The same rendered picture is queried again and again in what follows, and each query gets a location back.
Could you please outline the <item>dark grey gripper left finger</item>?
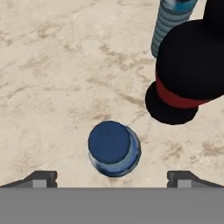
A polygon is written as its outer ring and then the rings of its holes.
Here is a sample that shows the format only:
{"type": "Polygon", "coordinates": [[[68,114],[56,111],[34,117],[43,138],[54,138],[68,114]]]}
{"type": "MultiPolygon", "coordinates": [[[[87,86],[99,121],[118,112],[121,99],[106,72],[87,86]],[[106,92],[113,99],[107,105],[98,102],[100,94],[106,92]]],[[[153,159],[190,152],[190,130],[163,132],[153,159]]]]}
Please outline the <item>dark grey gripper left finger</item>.
{"type": "Polygon", "coordinates": [[[57,177],[56,171],[34,171],[24,179],[1,185],[1,188],[57,188],[57,177]]]}

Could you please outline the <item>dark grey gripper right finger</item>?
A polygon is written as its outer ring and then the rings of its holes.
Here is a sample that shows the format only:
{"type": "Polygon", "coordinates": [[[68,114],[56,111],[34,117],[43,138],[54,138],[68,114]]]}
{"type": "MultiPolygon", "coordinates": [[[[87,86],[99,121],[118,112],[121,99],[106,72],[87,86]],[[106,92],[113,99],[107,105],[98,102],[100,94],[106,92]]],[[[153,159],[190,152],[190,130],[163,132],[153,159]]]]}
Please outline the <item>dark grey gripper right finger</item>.
{"type": "Polygon", "coordinates": [[[213,182],[198,178],[190,171],[168,171],[167,172],[168,188],[195,188],[195,187],[220,187],[213,182]]]}

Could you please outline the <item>blue-capped clear plastic bottle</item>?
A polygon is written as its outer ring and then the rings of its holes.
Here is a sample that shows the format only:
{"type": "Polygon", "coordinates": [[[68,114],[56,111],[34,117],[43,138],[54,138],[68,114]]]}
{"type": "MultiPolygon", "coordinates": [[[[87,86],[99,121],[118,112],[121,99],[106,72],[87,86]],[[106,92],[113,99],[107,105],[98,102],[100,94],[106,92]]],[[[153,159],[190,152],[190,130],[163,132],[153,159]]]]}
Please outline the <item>blue-capped clear plastic bottle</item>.
{"type": "Polygon", "coordinates": [[[111,178],[132,172],[142,154],[137,134],[119,122],[100,122],[91,130],[87,143],[93,167],[111,178]]]}

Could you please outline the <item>black bottle with red band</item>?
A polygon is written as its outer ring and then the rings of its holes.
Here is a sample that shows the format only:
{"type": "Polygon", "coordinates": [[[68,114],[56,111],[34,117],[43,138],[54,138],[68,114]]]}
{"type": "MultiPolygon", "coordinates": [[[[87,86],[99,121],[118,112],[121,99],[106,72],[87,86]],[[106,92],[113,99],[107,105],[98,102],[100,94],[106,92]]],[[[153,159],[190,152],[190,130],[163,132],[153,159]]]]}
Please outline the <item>black bottle with red band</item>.
{"type": "Polygon", "coordinates": [[[145,96],[150,115],[170,125],[224,95],[224,0],[206,0],[202,19],[173,27],[158,49],[156,80],[145,96]]]}

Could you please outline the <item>ribbed pale blue plastic bottle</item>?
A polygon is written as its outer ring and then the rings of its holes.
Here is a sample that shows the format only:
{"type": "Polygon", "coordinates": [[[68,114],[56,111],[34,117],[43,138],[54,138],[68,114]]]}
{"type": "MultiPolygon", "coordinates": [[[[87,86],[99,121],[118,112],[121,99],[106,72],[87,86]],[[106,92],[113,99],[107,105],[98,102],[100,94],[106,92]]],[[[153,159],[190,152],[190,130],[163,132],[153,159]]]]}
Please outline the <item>ribbed pale blue plastic bottle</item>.
{"type": "Polygon", "coordinates": [[[166,34],[175,26],[187,22],[198,0],[160,0],[157,21],[150,45],[151,54],[158,56],[158,49],[166,34]]]}

